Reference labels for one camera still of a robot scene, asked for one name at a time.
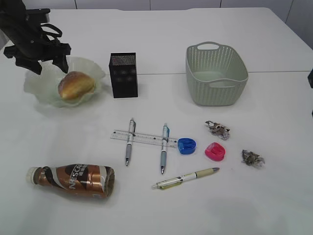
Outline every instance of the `bottle label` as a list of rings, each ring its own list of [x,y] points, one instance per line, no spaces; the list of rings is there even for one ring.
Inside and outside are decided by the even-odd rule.
[[[108,166],[73,164],[58,168],[45,166],[38,184],[53,186],[70,193],[105,198],[114,186],[114,170]]]

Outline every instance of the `frosted glass bowl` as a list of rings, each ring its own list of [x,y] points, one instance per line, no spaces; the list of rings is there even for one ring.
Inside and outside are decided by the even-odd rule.
[[[26,73],[24,91],[35,95],[40,103],[51,104],[55,107],[74,107],[88,101],[94,94],[101,92],[101,79],[105,77],[105,73],[99,65],[91,60],[72,56],[67,57],[67,63],[68,72],[83,72],[95,80],[95,89],[92,93],[87,93],[75,101],[62,100],[58,93],[58,85],[66,74],[53,65],[52,61],[40,63],[43,67],[41,75],[31,71]]]

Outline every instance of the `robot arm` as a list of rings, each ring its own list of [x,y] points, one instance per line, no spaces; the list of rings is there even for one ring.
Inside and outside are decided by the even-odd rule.
[[[62,31],[47,23],[49,9],[26,10],[22,0],[0,0],[0,29],[14,43],[6,47],[4,55],[16,58],[15,64],[40,74],[38,61],[53,60],[63,72],[68,72],[66,56],[70,55],[69,44],[60,43]],[[44,31],[47,27],[55,33]]]

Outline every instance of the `pencil sharpener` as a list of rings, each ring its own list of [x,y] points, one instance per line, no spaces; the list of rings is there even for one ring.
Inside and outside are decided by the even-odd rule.
[[[220,144],[214,142],[206,148],[205,154],[209,159],[219,162],[224,159],[225,149]]]
[[[111,53],[109,68],[114,98],[138,97],[136,53]]]
[[[178,150],[181,154],[192,154],[196,150],[197,144],[193,139],[181,138],[177,142]]]

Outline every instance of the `ruler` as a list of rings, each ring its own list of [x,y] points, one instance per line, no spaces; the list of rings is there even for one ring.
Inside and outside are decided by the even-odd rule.
[[[114,130],[113,133],[111,134],[111,139],[127,141],[129,134],[132,134],[134,136],[133,142],[162,146],[162,140],[163,140],[162,136],[148,135],[148,134],[142,134],[138,132]],[[178,142],[178,139],[168,138],[167,146],[171,148],[177,148],[177,142]]]

